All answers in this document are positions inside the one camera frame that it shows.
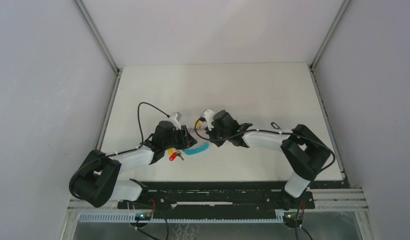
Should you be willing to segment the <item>blue keyring with keys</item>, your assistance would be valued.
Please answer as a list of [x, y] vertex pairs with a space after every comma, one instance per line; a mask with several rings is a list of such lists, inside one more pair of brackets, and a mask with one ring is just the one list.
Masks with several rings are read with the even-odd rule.
[[194, 132], [194, 127], [190, 126], [187, 128], [188, 133], [191, 134], [191, 136], [197, 141], [197, 143], [187, 149], [182, 149], [182, 150], [177, 150], [175, 148], [170, 148], [167, 150], [167, 153], [169, 155], [169, 161], [174, 161], [177, 157], [179, 157], [181, 160], [183, 159], [183, 156], [192, 156], [196, 155], [199, 153], [202, 153], [210, 147], [210, 143], [206, 140], [203, 140], [198, 137], [198, 135]]

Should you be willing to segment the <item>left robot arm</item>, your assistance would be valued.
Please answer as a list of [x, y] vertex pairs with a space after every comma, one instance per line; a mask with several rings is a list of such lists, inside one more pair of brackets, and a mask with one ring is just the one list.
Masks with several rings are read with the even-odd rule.
[[164, 157], [169, 149], [185, 150], [197, 144], [185, 125], [175, 126], [168, 120], [160, 121], [154, 133], [138, 147], [120, 153], [105, 154], [90, 151], [73, 174], [69, 191], [79, 200], [99, 208], [108, 201], [130, 201], [136, 208], [144, 208], [149, 195], [135, 180], [120, 180], [119, 175], [134, 168], [148, 166]]

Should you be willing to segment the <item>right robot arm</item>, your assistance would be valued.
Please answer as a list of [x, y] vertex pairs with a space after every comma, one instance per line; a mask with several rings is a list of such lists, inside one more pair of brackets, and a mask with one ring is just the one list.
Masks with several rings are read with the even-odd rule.
[[334, 152], [303, 124], [293, 129], [259, 129], [251, 123], [239, 124], [225, 110], [206, 110], [202, 120], [207, 124], [207, 140], [218, 147], [229, 141], [236, 147], [262, 148], [285, 155], [293, 169], [282, 194], [282, 203], [288, 208], [300, 204], [310, 183], [335, 162]]

